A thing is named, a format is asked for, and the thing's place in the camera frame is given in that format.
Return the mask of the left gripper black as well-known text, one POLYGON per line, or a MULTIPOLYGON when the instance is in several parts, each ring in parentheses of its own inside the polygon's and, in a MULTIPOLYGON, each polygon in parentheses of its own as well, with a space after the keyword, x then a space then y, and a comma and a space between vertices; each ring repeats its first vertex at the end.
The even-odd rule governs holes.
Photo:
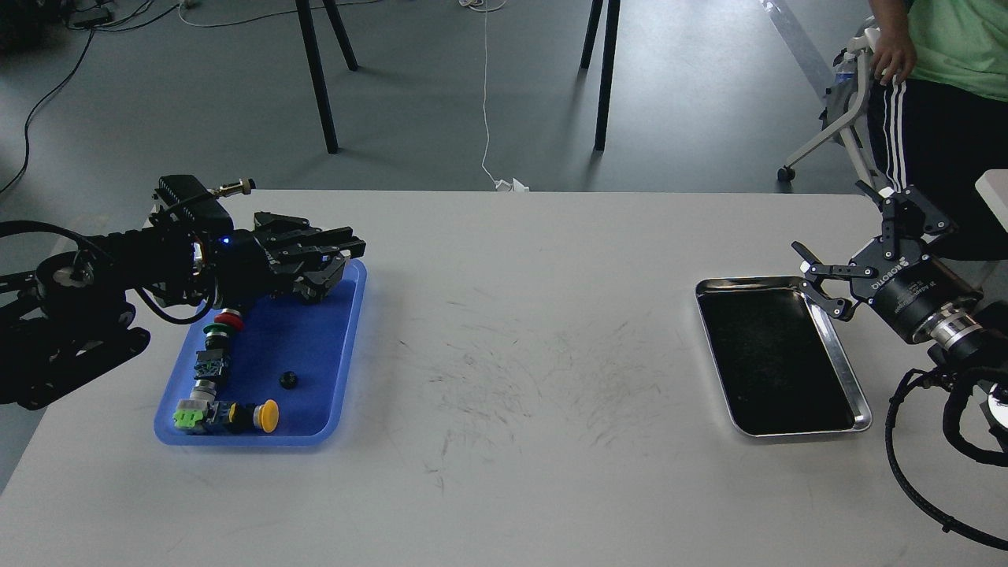
POLYGON ((252 230, 236 229, 213 241, 209 268, 216 304, 252 304, 287 293, 318 304, 342 280, 350 258, 366 250, 350 227, 323 230, 306 218, 264 211, 253 220, 252 230))

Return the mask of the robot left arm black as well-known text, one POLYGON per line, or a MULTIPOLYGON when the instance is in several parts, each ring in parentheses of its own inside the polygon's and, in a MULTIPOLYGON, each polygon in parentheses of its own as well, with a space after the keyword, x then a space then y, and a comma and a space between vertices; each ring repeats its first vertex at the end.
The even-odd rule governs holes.
POLYGON ((192 175, 163 176, 149 227, 83 236, 40 221, 5 221, 5 237, 50 233, 76 244, 30 272, 5 274, 2 307, 2 402, 46 408, 140 355, 147 330, 134 326, 139 295, 162 320, 197 322, 217 311, 209 351, 226 355, 227 338, 243 329, 242 312, 267 295, 324 300, 366 243, 349 227, 320 229, 302 217, 254 215, 238 229, 221 205, 247 195, 252 180, 208 189, 192 175))

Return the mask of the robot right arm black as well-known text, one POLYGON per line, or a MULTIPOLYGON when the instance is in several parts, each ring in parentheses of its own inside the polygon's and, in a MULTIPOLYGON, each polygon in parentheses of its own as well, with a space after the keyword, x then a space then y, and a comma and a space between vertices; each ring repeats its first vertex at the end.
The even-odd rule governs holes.
POLYGON ((929 250, 923 237, 942 241, 955 226, 928 198, 914 189, 876 190, 861 181, 856 187, 877 206, 881 233, 845 265, 821 262, 809 248, 793 242, 803 260, 800 291, 837 320, 852 319, 857 306, 865 304, 906 343, 932 342, 929 356, 935 367, 908 370, 890 398, 884 426, 888 463, 907 498, 944 532, 1005 550, 1005 539, 954 519, 912 487, 893 441, 905 398, 915 387, 940 387, 948 394, 942 416, 948 444, 978 463, 1006 465, 1006 319, 997 317, 1003 306, 978 311, 982 291, 962 280, 929 250), (998 450, 979 448, 962 434, 962 413, 976 387, 985 395, 983 411, 998 450))

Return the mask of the person's hand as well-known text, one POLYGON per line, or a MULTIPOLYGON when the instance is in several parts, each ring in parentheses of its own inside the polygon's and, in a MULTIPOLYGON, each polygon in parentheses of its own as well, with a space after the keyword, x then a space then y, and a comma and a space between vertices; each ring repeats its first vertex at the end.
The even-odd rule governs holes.
POLYGON ((871 67, 880 85, 900 85, 917 65, 917 48, 905 23, 881 23, 871 67))

